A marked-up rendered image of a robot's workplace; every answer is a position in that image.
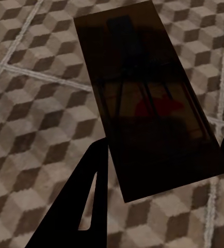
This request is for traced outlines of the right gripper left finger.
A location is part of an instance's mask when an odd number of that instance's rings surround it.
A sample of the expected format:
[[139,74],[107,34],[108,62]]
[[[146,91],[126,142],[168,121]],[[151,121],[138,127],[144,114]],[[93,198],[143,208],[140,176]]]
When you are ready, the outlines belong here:
[[[95,173],[89,230],[78,230]],[[25,248],[107,248],[108,138],[92,143]]]

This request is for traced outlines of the mousetrap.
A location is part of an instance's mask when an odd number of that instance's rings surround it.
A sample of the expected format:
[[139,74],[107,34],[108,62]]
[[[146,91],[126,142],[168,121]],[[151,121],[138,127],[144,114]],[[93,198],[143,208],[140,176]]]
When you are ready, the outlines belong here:
[[224,174],[152,0],[73,20],[124,203]]

